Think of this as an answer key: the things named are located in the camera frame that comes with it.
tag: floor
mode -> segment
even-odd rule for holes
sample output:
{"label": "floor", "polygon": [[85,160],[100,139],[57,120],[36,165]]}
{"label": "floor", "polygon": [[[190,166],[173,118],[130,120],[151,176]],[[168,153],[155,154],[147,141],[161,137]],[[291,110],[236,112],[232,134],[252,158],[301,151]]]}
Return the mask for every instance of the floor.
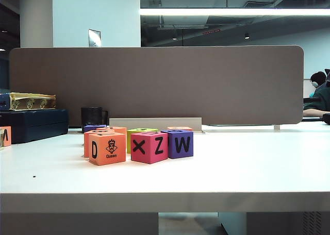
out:
{"label": "floor", "polygon": [[159,235],[227,235],[218,213],[159,213]]}

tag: black mug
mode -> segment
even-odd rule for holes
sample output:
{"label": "black mug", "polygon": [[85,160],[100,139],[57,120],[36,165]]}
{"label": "black mug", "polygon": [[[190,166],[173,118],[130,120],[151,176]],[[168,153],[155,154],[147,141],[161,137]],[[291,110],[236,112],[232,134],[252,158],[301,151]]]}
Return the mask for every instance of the black mug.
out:
{"label": "black mug", "polygon": [[82,107],[81,108],[81,130],[84,126],[95,124],[108,125],[108,111],[102,110],[102,107]]}

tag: orange block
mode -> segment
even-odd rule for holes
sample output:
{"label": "orange block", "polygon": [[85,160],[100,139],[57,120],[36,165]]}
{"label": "orange block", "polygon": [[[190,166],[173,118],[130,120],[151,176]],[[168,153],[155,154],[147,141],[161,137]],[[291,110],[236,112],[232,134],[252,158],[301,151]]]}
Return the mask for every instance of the orange block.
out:
{"label": "orange block", "polygon": [[125,134],[125,138],[127,138],[127,128],[125,127],[105,127],[105,129],[109,129],[109,130],[113,130],[116,133],[124,133]]}
{"label": "orange block", "polygon": [[124,133],[127,134],[127,128],[124,127],[105,127],[105,128],[97,128],[96,130],[104,130],[104,129],[112,129],[116,133]]}
{"label": "orange block", "polygon": [[167,129],[169,129],[169,130],[188,130],[188,131],[192,131],[192,128],[189,128],[189,127],[167,127]]}
{"label": "orange block", "polygon": [[113,130],[103,129],[103,130],[90,130],[90,131],[85,132],[84,133],[84,157],[85,158],[89,158],[89,154],[92,151],[91,142],[90,142],[90,135],[92,135],[94,133],[109,134],[109,133],[113,133]]}
{"label": "orange block", "polygon": [[1,142],[0,146],[10,146],[11,145],[11,127],[0,127],[1,130],[3,130],[3,133],[0,133],[1,135]]}
{"label": "orange block", "polygon": [[94,133],[89,136],[92,148],[90,162],[104,165],[126,161],[126,136],[123,133]]}

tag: alphabet block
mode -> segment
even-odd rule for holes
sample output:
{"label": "alphabet block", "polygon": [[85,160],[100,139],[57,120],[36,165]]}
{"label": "alphabet block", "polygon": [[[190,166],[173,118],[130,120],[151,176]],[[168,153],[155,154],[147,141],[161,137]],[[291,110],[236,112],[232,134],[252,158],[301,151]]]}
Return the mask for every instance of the alphabet block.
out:
{"label": "alphabet block", "polygon": [[168,134],[169,158],[193,156],[193,132],[186,130],[164,130]]}
{"label": "alphabet block", "polygon": [[192,128],[190,127],[167,127],[168,130],[187,130],[187,131],[192,131]]}
{"label": "alphabet block", "polygon": [[11,145],[11,126],[0,127],[3,133],[0,133],[0,146]]}
{"label": "alphabet block", "polygon": [[93,133],[89,136],[92,148],[89,155],[90,162],[104,165],[126,161],[125,135],[123,133]]}
{"label": "alphabet block", "polygon": [[167,133],[142,132],[130,135],[131,160],[152,164],[168,158]]}
{"label": "alphabet block", "polygon": [[105,128],[97,128],[96,130],[104,130],[104,129],[110,129],[116,133],[127,134],[127,128],[125,128],[125,127],[105,127]]}
{"label": "alphabet block", "polygon": [[127,153],[130,154],[130,135],[140,132],[157,132],[157,128],[134,128],[127,131]]}
{"label": "alphabet block", "polygon": [[113,130],[111,129],[104,129],[104,130],[91,130],[84,133],[84,157],[89,158],[89,155],[92,151],[91,141],[90,141],[90,135],[94,133],[104,133],[109,134],[113,133]]}
{"label": "alphabet block", "polygon": [[97,130],[97,128],[104,128],[106,126],[107,125],[105,125],[105,124],[86,125],[86,126],[84,126],[84,133],[88,132],[88,131],[91,131],[91,130]]}

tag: purple block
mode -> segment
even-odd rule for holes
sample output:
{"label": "purple block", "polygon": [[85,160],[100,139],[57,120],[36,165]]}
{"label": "purple block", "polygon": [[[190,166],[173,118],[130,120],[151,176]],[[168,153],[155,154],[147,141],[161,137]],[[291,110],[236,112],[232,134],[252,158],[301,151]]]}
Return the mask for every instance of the purple block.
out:
{"label": "purple block", "polygon": [[168,134],[169,158],[177,159],[194,155],[193,132],[187,130],[163,130]]}
{"label": "purple block", "polygon": [[105,128],[107,125],[100,124],[100,125],[86,125],[84,126],[84,133],[91,130],[96,130],[97,128]]}

